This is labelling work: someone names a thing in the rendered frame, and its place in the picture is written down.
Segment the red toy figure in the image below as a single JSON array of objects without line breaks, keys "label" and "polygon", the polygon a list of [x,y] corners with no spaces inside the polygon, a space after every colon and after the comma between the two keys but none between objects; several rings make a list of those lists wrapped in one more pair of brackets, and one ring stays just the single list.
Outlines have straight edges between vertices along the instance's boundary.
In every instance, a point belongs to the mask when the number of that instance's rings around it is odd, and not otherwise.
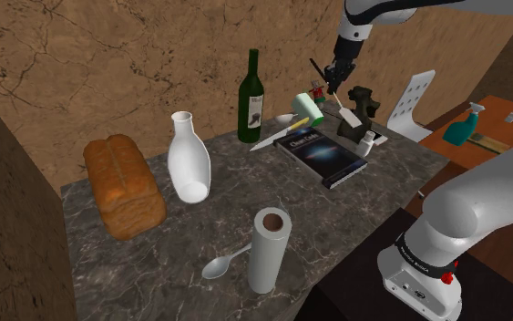
[{"label": "red toy figure", "polygon": [[323,103],[326,101],[326,98],[323,93],[323,86],[320,85],[318,80],[311,81],[312,88],[309,92],[313,95],[313,102],[316,104],[319,110],[323,110]]}]

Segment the green wine bottle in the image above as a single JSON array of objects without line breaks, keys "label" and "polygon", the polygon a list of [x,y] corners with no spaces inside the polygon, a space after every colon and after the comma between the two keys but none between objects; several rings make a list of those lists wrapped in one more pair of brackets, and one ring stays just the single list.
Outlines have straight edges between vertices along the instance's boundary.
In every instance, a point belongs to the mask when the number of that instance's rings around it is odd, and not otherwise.
[{"label": "green wine bottle", "polygon": [[239,87],[237,136],[241,142],[260,139],[264,88],[258,77],[259,50],[249,50],[248,73]]}]

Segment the white vase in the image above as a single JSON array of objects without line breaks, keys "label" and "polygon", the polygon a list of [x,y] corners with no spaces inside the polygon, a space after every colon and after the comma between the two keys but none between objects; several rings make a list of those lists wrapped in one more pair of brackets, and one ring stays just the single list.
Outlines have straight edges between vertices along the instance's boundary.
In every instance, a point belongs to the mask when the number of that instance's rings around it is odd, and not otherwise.
[{"label": "white vase", "polygon": [[169,145],[168,169],[173,187],[183,202],[202,202],[210,193],[210,155],[194,131],[190,112],[178,111],[171,118],[175,135]]}]

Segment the silver spoon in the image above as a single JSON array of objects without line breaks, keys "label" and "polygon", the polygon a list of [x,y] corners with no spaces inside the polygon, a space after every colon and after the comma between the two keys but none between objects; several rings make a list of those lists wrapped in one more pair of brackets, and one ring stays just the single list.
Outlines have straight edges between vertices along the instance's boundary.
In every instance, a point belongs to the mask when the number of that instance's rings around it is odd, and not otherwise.
[{"label": "silver spoon", "polygon": [[231,260],[237,255],[242,254],[250,249],[251,244],[248,243],[233,254],[214,258],[202,269],[201,276],[205,279],[215,279],[223,276],[228,271]]}]

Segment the brown bread loaf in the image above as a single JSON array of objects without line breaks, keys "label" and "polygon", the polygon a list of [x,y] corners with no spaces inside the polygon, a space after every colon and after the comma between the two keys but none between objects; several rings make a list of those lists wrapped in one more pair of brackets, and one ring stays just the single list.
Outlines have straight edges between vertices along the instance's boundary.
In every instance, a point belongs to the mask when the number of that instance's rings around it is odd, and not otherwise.
[{"label": "brown bread loaf", "polygon": [[127,241],[167,218],[167,205],[143,154],[130,137],[111,135],[84,148],[96,206],[107,232]]}]

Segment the white paper towel roll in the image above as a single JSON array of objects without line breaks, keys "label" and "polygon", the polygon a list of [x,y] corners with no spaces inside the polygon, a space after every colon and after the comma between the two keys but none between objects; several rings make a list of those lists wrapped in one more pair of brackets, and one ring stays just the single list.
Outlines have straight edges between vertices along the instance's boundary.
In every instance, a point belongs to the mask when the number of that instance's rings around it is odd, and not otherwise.
[{"label": "white paper towel roll", "polygon": [[267,294],[275,287],[291,231],[290,216],[279,208],[263,208],[256,214],[248,268],[248,283],[255,293]]}]

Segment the dark blue book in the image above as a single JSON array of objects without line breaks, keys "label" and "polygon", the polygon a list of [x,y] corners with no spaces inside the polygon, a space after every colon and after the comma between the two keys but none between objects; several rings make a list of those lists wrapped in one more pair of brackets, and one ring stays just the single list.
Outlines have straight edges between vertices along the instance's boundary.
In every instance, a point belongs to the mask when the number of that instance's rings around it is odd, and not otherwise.
[{"label": "dark blue book", "polygon": [[273,145],[331,190],[367,166],[367,161],[314,128],[297,129]]}]

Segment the yellow handled knife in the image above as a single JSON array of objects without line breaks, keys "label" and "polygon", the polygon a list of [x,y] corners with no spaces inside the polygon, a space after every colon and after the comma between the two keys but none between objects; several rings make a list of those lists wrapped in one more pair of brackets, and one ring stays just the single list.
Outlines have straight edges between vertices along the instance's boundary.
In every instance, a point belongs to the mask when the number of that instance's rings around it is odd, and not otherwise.
[{"label": "yellow handled knife", "polygon": [[279,132],[271,135],[269,138],[259,142],[258,144],[256,144],[254,147],[251,148],[251,151],[258,150],[258,149],[261,149],[261,148],[264,148],[264,147],[267,147],[267,146],[273,144],[277,139],[280,139],[280,138],[286,136],[289,131],[299,128],[300,126],[306,124],[308,121],[309,121],[308,118],[299,120],[298,122],[292,124],[291,126],[285,128],[285,129],[282,129]]}]

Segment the white and green mallet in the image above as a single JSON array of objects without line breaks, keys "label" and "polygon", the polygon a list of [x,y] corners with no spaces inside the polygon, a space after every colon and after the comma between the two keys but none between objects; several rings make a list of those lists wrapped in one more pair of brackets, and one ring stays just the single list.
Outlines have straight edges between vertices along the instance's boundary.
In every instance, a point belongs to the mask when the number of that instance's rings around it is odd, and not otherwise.
[{"label": "white and green mallet", "polygon": [[307,93],[296,95],[292,100],[291,107],[302,119],[309,119],[307,125],[310,127],[315,127],[323,121],[323,113]]}]

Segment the orange wooden table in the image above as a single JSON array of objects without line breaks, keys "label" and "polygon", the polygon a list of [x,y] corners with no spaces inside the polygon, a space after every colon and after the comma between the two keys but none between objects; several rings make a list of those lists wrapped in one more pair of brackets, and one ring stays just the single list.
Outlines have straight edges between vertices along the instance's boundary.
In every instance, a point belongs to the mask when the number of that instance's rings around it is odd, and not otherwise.
[{"label": "orange wooden table", "polygon": [[[481,99],[479,104],[486,109],[478,114],[476,132],[513,147],[513,102],[489,95]],[[427,124],[426,129],[431,129],[433,132],[420,141],[421,145],[468,170],[497,156],[496,153],[471,142],[457,147],[442,140],[449,125],[467,118],[469,108],[467,101],[462,102]]]}]

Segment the small white bottle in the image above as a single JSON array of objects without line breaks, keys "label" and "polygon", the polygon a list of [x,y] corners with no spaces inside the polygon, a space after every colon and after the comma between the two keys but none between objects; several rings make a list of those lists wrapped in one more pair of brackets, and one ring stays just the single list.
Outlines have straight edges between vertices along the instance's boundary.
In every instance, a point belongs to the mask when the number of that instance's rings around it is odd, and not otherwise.
[{"label": "small white bottle", "polygon": [[355,153],[364,158],[371,150],[371,148],[374,145],[374,136],[375,133],[371,130],[368,130],[364,137],[360,140],[360,142],[357,144]]}]

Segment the dark robot stand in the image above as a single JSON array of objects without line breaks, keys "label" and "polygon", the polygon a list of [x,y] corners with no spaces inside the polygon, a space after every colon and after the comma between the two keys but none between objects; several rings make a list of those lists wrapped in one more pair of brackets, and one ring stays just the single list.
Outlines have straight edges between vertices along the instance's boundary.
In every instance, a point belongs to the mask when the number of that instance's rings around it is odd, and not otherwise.
[{"label": "dark robot stand", "polygon": [[[416,218],[402,208],[359,244],[312,289],[294,321],[427,321],[389,293],[376,258]],[[457,321],[512,321],[513,284],[465,253],[456,273],[462,285]]]}]

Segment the dark sculpture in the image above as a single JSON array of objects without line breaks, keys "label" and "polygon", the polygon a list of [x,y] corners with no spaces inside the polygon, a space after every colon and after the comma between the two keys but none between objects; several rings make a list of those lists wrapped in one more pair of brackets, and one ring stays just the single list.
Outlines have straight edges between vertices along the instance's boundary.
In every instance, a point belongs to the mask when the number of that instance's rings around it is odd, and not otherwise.
[{"label": "dark sculpture", "polygon": [[344,119],[340,122],[337,135],[345,137],[354,143],[359,143],[365,133],[372,128],[372,118],[375,117],[376,111],[380,107],[380,103],[374,101],[371,97],[373,91],[370,88],[355,86],[348,91],[350,100],[356,103],[353,113],[362,124],[352,128]]}]

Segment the white perforated chair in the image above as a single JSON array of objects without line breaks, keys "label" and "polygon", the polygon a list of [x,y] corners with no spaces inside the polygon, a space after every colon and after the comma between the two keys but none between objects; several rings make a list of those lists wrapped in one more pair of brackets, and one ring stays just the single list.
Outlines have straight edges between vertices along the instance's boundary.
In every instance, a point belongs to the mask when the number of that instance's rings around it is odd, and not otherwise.
[{"label": "white perforated chair", "polygon": [[386,126],[389,129],[415,142],[423,140],[432,133],[430,129],[425,129],[415,123],[413,110],[431,84],[435,74],[434,70],[428,70],[411,77],[402,97],[397,101],[388,118]]}]

